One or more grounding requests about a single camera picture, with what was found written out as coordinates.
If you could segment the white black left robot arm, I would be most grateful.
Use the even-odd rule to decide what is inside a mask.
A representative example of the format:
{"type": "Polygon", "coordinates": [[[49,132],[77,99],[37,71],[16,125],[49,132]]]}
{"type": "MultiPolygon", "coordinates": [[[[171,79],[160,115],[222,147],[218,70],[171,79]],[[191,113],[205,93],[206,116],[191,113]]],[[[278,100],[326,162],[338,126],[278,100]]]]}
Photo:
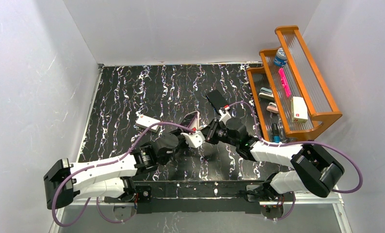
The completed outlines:
{"type": "Polygon", "coordinates": [[[126,156],[86,163],[60,159],[43,177],[47,208],[63,208],[78,199],[132,197],[135,190],[130,178],[155,171],[158,166],[167,164],[181,148],[197,148],[203,141],[204,136],[199,131],[183,133],[175,130],[142,144],[126,156]]]}

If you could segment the beige phone case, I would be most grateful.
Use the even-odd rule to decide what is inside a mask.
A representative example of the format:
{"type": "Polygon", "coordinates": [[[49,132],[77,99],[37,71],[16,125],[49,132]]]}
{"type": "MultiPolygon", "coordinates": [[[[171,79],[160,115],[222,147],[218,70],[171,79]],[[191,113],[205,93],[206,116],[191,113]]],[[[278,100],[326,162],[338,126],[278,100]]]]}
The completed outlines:
{"type": "Polygon", "coordinates": [[[191,128],[189,128],[189,129],[192,129],[194,131],[198,130],[199,127],[200,127],[200,123],[199,123],[199,121],[200,121],[200,113],[199,113],[199,111],[196,111],[196,112],[198,112],[198,116],[197,116],[196,120],[194,121],[193,125],[191,126],[191,128]]]}

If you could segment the purple smartphone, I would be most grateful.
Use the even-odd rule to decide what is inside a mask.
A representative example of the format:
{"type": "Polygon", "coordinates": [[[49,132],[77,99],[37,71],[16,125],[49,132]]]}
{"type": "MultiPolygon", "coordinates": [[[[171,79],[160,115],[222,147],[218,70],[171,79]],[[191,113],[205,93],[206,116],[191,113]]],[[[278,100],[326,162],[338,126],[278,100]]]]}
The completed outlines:
{"type": "Polygon", "coordinates": [[[198,116],[198,112],[196,112],[196,111],[185,115],[185,117],[183,118],[180,125],[187,127],[187,128],[191,128],[191,126],[193,125],[197,116],[198,116]]]}

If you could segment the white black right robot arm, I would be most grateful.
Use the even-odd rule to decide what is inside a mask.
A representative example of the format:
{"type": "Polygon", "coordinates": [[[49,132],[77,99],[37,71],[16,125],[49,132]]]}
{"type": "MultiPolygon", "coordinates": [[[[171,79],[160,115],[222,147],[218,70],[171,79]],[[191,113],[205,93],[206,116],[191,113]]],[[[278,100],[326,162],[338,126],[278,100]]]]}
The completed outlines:
{"type": "Polygon", "coordinates": [[[291,169],[271,174],[259,188],[250,192],[263,199],[296,191],[309,191],[325,198],[345,172],[341,163],[321,145],[312,141],[294,145],[265,142],[249,135],[246,126],[234,117],[226,123],[213,119],[201,132],[207,143],[229,144],[245,160],[270,162],[291,169]]]}

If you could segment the black phone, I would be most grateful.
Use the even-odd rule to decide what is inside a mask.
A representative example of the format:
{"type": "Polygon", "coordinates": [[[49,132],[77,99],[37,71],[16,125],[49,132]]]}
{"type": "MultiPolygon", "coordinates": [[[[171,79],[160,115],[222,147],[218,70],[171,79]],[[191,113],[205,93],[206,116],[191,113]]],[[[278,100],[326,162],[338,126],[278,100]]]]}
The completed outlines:
{"type": "Polygon", "coordinates": [[[229,106],[229,103],[223,97],[223,95],[216,89],[206,94],[207,100],[210,102],[212,107],[218,112],[220,109],[224,109],[229,106]]]}

